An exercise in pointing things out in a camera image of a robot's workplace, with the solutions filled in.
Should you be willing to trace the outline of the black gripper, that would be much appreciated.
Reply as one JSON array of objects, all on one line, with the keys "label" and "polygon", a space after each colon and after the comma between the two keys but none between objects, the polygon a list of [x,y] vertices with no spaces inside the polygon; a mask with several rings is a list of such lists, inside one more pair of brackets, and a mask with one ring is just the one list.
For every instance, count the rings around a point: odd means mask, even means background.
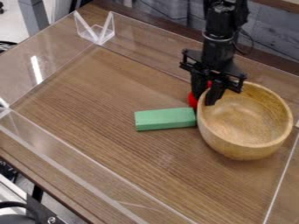
[{"label": "black gripper", "polygon": [[226,89],[237,93],[243,90],[245,80],[249,76],[242,72],[233,59],[207,61],[203,51],[183,49],[180,68],[191,73],[191,92],[195,99],[200,98],[208,88],[208,81],[212,81],[204,100],[207,106],[216,103]]}]

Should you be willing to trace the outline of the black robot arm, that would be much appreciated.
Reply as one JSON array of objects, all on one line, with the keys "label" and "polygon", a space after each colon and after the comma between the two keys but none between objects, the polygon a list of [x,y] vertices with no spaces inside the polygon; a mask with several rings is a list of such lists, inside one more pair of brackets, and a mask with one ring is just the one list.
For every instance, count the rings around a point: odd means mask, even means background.
[{"label": "black robot arm", "polygon": [[241,28],[249,21],[249,0],[203,0],[203,10],[203,48],[182,50],[180,68],[191,73],[195,99],[207,91],[204,104],[211,106],[227,89],[242,92],[249,77],[234,62]]}]

